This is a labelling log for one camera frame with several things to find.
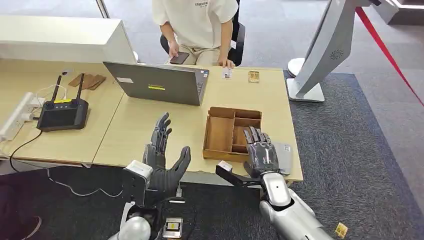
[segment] hand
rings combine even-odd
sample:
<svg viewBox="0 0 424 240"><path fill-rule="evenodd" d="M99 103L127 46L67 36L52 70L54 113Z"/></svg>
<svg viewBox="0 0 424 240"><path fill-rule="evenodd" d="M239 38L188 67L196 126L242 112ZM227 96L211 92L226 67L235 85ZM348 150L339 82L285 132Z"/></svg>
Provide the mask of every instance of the hand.
<svg viewBox="0 0 424 240"><path fill-rule="evenodd" d="M169 57L172 59L173 57L178 57L178 51L180 51L180 46L176 41L172 41L169 43Z"/></svg>
<svg viewBox="0 0 424 240"><path fill-rule="evenodd" d="M233 61L231 61L230 59L227 59L228 56L221 56L219 55L218 58L218 65L222 66L223 68L228 67L233 69L236 65L234 64Z"/></svg>
<svg viewBox="0 0 424 240"><path fill-rule="evenodd" d="M244 169L252 178L258 178L265 172L278 173L278 157L270 137L258 128L252 126L249 126L249 128L252 137L247 130L244 130L247 152L249 153L249 162L244 162Z"/></svg>
<svg viewBox="0 0 424 240"><path fill-rule="evenodd" d="M166 112L157 121L151 135L151 143L145 146L143 163L153 168L149 189L175 196L178 183L186 172L192 157L190 147L185 146L182 148L181 155L173 167L171 169L165 168L167 140L172 132L172 128L167 129L171 124L171 120L168 119L169 116L170 114Z"/></svg>

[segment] yellow sticker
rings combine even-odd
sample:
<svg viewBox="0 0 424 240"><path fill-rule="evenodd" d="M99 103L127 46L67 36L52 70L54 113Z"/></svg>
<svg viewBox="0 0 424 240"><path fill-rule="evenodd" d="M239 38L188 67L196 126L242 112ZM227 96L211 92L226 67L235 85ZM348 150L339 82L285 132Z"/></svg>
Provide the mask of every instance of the yellow sticker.
<svg viewBox="0 0 424 240"><path fill-rule="evenodd" d="M346 234L348 233L348 227L343 223L339 222L337 227L335 228L335 234L339 236L341 239L345 239Z"/></svg>
<svg viewBox="0 0 424 240"><path fill-rule="evenodd" d="M62 100L54 100L55 104L63 104L63 103L69 103L72 101L72 99L62 99Z"/></svg>
<svg viewBox="0 0 424 240"><path fill-rule="evenodd" d="M148 86L149 89L155 89L155 90L165 90L164 87L159 87L159 86Z"/></svg>

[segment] red rope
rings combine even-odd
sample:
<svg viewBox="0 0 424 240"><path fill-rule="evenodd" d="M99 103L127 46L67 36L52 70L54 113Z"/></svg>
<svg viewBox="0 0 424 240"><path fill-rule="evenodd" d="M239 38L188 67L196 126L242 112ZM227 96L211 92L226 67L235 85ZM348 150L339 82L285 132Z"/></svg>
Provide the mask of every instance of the red rope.
<svg viewBox="0 0 424 240"><path fill-rule="evenodd" d="M395 59L390 54L389 50L387 49L386 45L384 44L383 40L381 39L381 37L377 33L377 31L374 28L374 26L371 24L370 19L367 17L367 15L365 14L365 12L362 9L362 7L360 7L360 6L357 7L356 8L356 13L358 14L359 18L362 20L362 23L365 25L366 29L371 34L372 38L377 43L377 45L380 47L381 51L384 53L384 55L386 56L386 58L388 59L388 61L391 63L391 65L393 65L393 67L396 70L396 72L400 75L400 77L403 79L403 81L406 83L406 85L409 87L409 89L412 91L412 93L418 99L419 103L421 103L421 105L424 107L423 101L421 101L420 97L415 93L414 89L412 88L412 86L408 82L407 78L402 73L402 71L399 68L398 64L396 63Z"/></svg>

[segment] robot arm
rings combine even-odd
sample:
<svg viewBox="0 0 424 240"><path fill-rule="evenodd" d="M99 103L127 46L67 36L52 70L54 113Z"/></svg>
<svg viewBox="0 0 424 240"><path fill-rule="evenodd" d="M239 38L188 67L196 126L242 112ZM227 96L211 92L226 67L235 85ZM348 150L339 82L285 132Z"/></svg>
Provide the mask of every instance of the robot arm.
<svg viewBox="0 0 424 240"><path fill-rule="evenodd" d="M144 189L129 190L131 195L136 195L133 191L143 192L140 197L134 197L134 201L125 204L120 230L109 240L153 240L161 233L160 211L155 206L146 207L144 192L147 189L152 190L150 191L154 195L150 199L152 203L175 196L179 182L191 161L190 147L185 146L176 163L170 169L166 169L165 151L169 134L172 132L172 129L168 128L171 124L169 116L170 114L166 112L156 122L150 143L145 146L142 163L133 161L125 168L127 172L133 174L131 179L143 180Z"/></svg>
<svg viewBox="0 0 424 240"><path fill-rule="evenodd" d="M260 129L244 131L249 161L244 168L252 178L232 173L232 166L222 161L216 174L235 186L261 185L264 196L259 204L261 215L287 240L332 240L315 218L312 209L286 185L278 173L278 157L271 139Z"/></svg>

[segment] white t-shirt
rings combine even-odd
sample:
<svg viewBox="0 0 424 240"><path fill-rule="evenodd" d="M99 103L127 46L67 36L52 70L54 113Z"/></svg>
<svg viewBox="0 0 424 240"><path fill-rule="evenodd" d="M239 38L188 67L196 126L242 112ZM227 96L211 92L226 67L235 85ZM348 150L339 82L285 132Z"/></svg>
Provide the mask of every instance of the white t-shirt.
<svg viewBox="0 0 424 240"><path fill-rule="evenodd" d="M169 22L179 44L204 49L221 46L221 23L238 8L236 0L152 0L156 24Z"/></svg>

